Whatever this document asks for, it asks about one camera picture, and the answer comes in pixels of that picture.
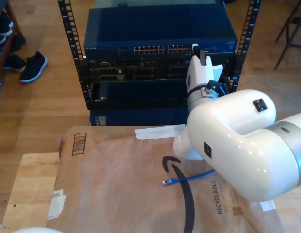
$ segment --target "robotic arm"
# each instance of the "robotic arm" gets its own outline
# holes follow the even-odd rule
[[[176,156],[205,159],[241,195],[268,201],[301,185],[301,113],[275,122],[266,94],[242,90],[218,98],[222,66],[193,56],[187,73],[189,116],[174,139]]]

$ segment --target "barcode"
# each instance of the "barcode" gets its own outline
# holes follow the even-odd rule
[[[232,210],[233,210],[234,215],[242,215],[243,214],[241,206],[232,207]]]
[[[77,133],[74,135],[72,156],[84,154],[84,149],[86,148],[86,137],[87,133]]]

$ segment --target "wooden board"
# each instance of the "wooden board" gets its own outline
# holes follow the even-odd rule
[[[23,155],[1,233],[46,226],[58,163],[58,153]]]

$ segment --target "brown cardboard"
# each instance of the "brown cardboard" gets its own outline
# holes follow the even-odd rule
[[[276,210],[263,212],[216,172],[163,187],[162,180],[177,178],[175,170],[189,176],[212,168],[205,161],[168,161],[167,173],[162,159],[174,157],[173,139],[138,140],[136,128],[68,131],[55,184],[64,189],[65,206],[47,227],[65,233],[284,232]]]

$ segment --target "amazon smile logo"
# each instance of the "amazon smile logo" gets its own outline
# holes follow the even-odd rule
[[[174,161],[177,163],[181,163],[181,161],[175,157],[164,156],[162,159],[162,165],[163,165],[164,170],[167,173],[169,173],[168,161]],[[176,166],[175,164],[172,164],[171,166],[174,169],[174,171],[179,179],[185,178],[184,174],[181,172],[181,170],[178,168],[178,166]],[[184,233],[192,233],[193,226],[194,226],[194,215],[195,215],[193,195],[192,195],[192,191],[191,191],[191,188],[190,188],[187,180],[181,181],[180,184],[181,184],[183,194],[184,194],[185,211],[186,211]]]

